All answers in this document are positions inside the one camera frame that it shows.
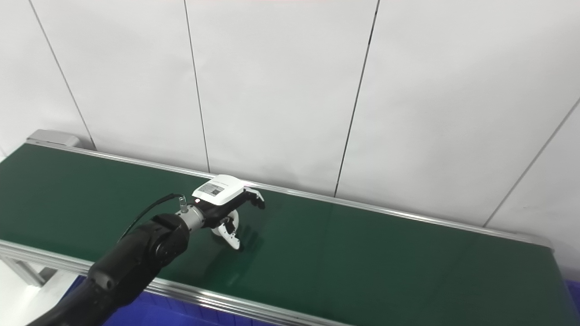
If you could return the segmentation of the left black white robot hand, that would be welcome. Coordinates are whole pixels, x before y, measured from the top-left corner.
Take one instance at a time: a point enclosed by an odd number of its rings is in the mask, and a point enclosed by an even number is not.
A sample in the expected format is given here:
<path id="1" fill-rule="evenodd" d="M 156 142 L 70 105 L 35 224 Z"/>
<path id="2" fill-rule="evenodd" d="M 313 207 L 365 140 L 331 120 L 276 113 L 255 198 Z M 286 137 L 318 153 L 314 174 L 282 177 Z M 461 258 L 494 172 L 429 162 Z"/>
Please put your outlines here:
<path id="1" fill-rule="evenodd" d="M 217 175 L 192 193 L 192 208 L 199 211 L 199 228 L 209 228 L 214 235 L 222 237 L 234 250 L 244 246 L 238 238 L 240 215 L 237 209 L 250 202 L 265 209 L 262 194 L 248 187 L 242 180 L 230 175 Z"/>

